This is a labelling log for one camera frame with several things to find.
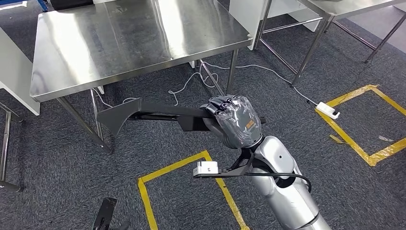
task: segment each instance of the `black object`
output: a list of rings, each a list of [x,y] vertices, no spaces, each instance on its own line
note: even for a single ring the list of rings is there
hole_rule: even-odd
[[[93,0],[50,0],[50,1],[52,4],[52,7],[56,11],[93,4]]]
[[[114,198],[104,198],[101,203],[99,213],[93,223],[93,230],[108,230],[112,221],[113,212],[117,200]]]
[[[162,120],[177,121],[183,131],[210,131],[203,118],[215,117],[204,109],[181,106],[167,106],[143,102],[142,98],[117,105],[100,111],[97,121],[105,125],[114,135],[117,135],[126,120]]]

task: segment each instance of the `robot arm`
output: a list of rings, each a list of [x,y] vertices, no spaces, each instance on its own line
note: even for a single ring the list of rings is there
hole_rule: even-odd
[[[183,131],[212,131],[241,156],[228,169],[219,170],[214,161],[202,161],[193,170],[195,178],[252,176],[280,225],[286,230],[329,230],[310,196],[310,181],[302,176],[286,147],[272,136],[264,137],[264,119],[248,99],[227,95],[209,100],[201,109],[174,107],[135,99],[101,111],[97,120],[117,135],[126,120],[178,122]]]
[[[218,121],[218,125],[207,127],[216,130],[226,146],[241,148],[242,154],[227,170],[218,170],[216,162],[199,162],[193,171],[195,178],[251,175],[283,229],[331,229],[310,195],[310,182],[303,179],[296,161],[279,139],[262,136],[258,116],[245,97],[212,98],[203,107]],[[243,159],[248,162],[240,166]]]

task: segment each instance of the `black cable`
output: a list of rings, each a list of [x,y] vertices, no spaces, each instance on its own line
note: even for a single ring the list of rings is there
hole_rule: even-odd
[[[274,176],[274,177],[281,177],[281,176],[290,176],[290,177],[297,177],[300,179],[303,179],[307,182],[307,187],[309,190],[309,193],[312,191],[312,183],[310,180],[303,176],[303,175],[298,175],[294,173],[257,173],[257,172],[246,172],[244,176]]]

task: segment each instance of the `yellow tape square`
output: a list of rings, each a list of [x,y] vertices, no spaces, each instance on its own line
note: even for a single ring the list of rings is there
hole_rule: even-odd
[[[406,116],[406,110],[402,108],[398,103],[394,100],[386,96],[383,92],[377,89],[378,85],[366,85],[362,88],[349,92],[341,97],[338,97],[327,104],[331,107],[337,106],[343,102],[346,102],[356,96],[359,96],[369,90],[375,92],[378,96],[388,102],[391,106],[401,112],[403,115]],[[406,148],[406,138],[401,139],[400,141],[396,142],[395,144],[384,148],[372,155],[368,155],[352,138],[348,136],[347,133],[344,132],[342,128],[340,128],[337,123],[335,123],[329,116],[325,115],[324,113],[318,111],[316,112],[344,139],[357,153],[361,156],[364,161],[366,161],[370,166],[375,166],[378,162],[383,159],[386,159],[389,156],[399,152],[400,150]]]
[[[186,159],[183,159],[181,161],[178,161],[174,164],[171,164],[170,166],[167,166],[163,169],[157,170],[153,173],[150,173],[148,175],[145,175],[141,178],[138,179],[138,188],[140,190],[140,194],[141,194],[141,198],[142,201],[144,203],[144,207],[145,207],[145,213],[147,215],[147,219],[148,219],[148,223],[149,223],[149,227],[151,228],[151,230],[158,230],[158,226],[157,226],[157,222],[155,220],[154,217],[154,213],[152,211],[152,207],[151,207],[151,203],[149,201],[149,197],[148,197],[148,193],[147,193],[147,188],[145,187],[145,183],[157,178],[159,176],[162,176],[166,173],[169,173],[177,168],[180,168],[182,166],[185,166],[188,163],[191,163],[193,161],[197,161],[199,159],[204,158],[206,161],[212,161],[212,158],[209,155],[209,152],[207,152],[206,150],[203,152],[200,152],[196,155],[193,155],[191,157],[188,157]],[[231,208],[231,211],[234,214],[234,217],[236,218],[238,224],[240,225],[241,230],[249,230],[249,227],[245,224],[240,211],[237,208],[236,203],[234,202],[233,198],[231,197],[230,192],[228,191],[226,184],[224,183],[223,179],[221,178],[216,178],[216,182],[218,184],[218,186],[220,187],[221,191],[224,194],[224,197],[226,198],[226,201],[228,203],[228,205]]]

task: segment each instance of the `table leg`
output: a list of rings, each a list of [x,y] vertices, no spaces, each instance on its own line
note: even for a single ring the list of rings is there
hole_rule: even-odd
[[[321,25],[319,31],[317,32],[316,38],[314,39],[312,46],[310,47],[309,51],[306,54],[306,57],[304,58],[302,65],[300,66],[298,72],[296,73],[294,80],[292,82],[292,86],[295,86],[296,83],[299,81],[300,76],[303,73],[303,70],[305,69],[307,63],[309,62],[310,58],[312,57],[316,46],[318,44],[318,42],[320,41],[321,35],[323,35],[324,31],[326,30],[326,28],[328,27],[328,25],[331,23],[331,21],[329,20],[324,20],[323,24]]]
[[[237,56],[238,56],[238,49],[233,50],[233,55],[231,57],[231,65],[230,65],[230,72],[228,75],[228,82],[227,82],[227,89],[226,94],[231,94],[233,90],[235,72],[236,72],[236,64],[237,64]]]
[[[332,22],[330,22],[330,23],[327,25],[327,27],[326,27],[325,30],[324,30],[324,33],[327,33],[327,31],[329,30],[331,24],[332,24]]]
[[[10,124],[12,112],[6,110],[6,123],[4,125],[4,136],[3,136],[3,148],[1,150],[1,160],[0,160],[0,187],[6,188],[12,192],[19,192],[21,188],[18,185],[13,185],[6,182],[6,168],[7,168],[7,152],[9,148],[9,138],[10,138]]]
[[[272,0],[268,0],[265,6],[264,16],[262,18],[261,27],[259,28],[259,32],[257,34],[257,38],[255,39],[254,49],[258,49],[259,40],[262,38],[262,34],[265,29],[266,20],[268,19],[269,9],[271,8]]]
[[[76,111],[76,109],[66,100],[65,97],[57,98],[59,103],[75,118],[75,120],[82,126],[82,128],[89,134],[89,136],[103,148],[103,150],[107,153],[111,153],[112,151],[107,147],[107,145],[100,139],[97,133],[83,120],[80,114]]]
[[[221,89],[221,87],[218,85],[218,83],[215,81],[212,73],[210,72],[210,70],[207,68],[207,66],[204,64],[203,60],[199,60],[200,61],[200,65],[203,67],[203,69],[207,72],[207,74],[209,75],[210,80],[212,80],[214,86],[216,87],[216,89],[218,90],[218,92],[220,93],[221,96],[225,96],[223,90]]]
[[[378,53],[382,47],[385,45],[385,43],[389,40],[389,38],[392,37],[392,35],[396,32],[397,29],[402,25],[402,23],[406,20],[406,13],[403,15],[403,17],[397,22],[397,24],[394,26],[394,28],[388,33],[388,35],[382,40],[382,42],[379,44],[379,46],[369,55],[369,57],[366,59],[365,63],[368,63],[372,60],[372,58],[375,56],[376,53]]]
[[[94,97],[94,91],[96,89],[90,89],[90,94],[91,94],[91,103],[93,104],[93,111],[94,111],[94,120],[96,121],[96,129],[97,129],[97,135],[99,135],[100,139],[103,140],[103,133],[102,133],[102,127],[100,123],[97,121],[97,113],[99,112],[97,109],[97,104],[96,104],[96,99]]]

